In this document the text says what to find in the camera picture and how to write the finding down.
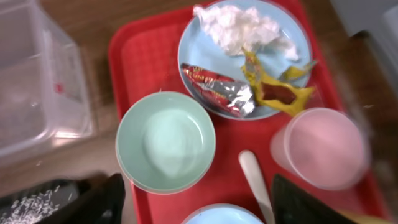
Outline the red foil wrapper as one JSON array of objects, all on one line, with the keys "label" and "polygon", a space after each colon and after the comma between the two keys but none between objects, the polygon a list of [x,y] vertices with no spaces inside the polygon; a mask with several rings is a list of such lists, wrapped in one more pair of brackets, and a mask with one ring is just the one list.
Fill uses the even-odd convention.
[{"label": "red foil wrapper", "polygon": [[196,65],[181,64],[182,73],[200,96],[230,115],[244,118],[256,107],[251,86]]}]

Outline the pink plastic cup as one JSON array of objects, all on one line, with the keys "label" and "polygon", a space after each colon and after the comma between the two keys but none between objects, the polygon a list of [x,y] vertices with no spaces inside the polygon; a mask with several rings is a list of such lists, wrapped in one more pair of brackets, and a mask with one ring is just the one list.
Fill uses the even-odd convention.
[{"label": "pink plastic cup", "polygon": [[329,108],[293,117],[272,137],[270,152],[285,170],[324,190],[354,186],[371,163],[368,141],[356,123]]}]

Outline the white rice pile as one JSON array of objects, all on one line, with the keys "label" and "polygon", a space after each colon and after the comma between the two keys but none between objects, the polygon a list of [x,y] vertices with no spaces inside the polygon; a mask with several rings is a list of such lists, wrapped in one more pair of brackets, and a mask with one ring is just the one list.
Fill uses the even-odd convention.
[{"label": "white rice pile", "polygon": [[59,211],[78,197],[71,186],[23,192],[1,202],[1,224],[34,224]]}]

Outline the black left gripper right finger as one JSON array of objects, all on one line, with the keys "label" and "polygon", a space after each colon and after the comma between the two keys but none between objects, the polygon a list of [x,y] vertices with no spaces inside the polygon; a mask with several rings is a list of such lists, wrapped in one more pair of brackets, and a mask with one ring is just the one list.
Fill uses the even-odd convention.
[{"label": "black left gripper right finger", "polygon": [[282,175],[272,181],[276,224],[355,224]]}]

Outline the yellow foil wrapper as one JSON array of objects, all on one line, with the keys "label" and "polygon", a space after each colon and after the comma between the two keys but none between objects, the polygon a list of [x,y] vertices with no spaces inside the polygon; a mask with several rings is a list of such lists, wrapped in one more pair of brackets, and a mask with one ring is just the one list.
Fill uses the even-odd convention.
[{"label": "yellow foil wrapper", "polygon": [[254,52],[243,49],[245,63],[241,67],[259,105],[296,116],[315,91],[314,87],[299,88],[270,76]]}]

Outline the mint green bowl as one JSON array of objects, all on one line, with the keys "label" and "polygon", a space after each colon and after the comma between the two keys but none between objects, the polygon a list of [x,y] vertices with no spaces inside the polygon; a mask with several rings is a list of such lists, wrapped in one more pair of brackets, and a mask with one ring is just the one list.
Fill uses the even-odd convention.
[{"label": "mint green bowl", "polygon": [[206,110],[174,91],[147,95],[123,116],[116,156],[133,184],[153,194],[176,194],[207,173],[216,152],[216,134]]}]

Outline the yellow plastic cup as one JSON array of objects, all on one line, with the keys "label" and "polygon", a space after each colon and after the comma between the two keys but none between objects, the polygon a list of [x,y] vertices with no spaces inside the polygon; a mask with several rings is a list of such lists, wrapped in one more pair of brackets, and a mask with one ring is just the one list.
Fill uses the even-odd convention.
[{"label": "yellow plastic cup", "polygon": [[369,215],[361,215],[358,213],[353,213],[344,210],[337,211],[340,215],[350,219],[351,221],[357,224],[394,224],[394,222],[390,220],[385,220],[380,217],[369,216]]}]

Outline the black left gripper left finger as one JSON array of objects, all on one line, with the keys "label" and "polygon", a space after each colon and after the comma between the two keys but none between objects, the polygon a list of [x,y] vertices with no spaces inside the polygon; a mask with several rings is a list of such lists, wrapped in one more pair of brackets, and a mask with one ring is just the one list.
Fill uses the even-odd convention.
[{"label": "black left gripper left finger", "polygon": [[114,174],[38,224],[121,224],[125,196],[123,176]]}]

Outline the light blue bowl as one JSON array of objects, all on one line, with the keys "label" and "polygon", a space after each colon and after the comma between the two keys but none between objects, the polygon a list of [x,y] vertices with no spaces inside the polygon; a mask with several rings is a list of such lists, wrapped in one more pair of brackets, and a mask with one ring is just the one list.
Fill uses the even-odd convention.
[{"label": "light blue bowl", "polygon": [[264,224],[255,214],[243,207],[228,203],[216,203],[199,208],[182,224]]}]

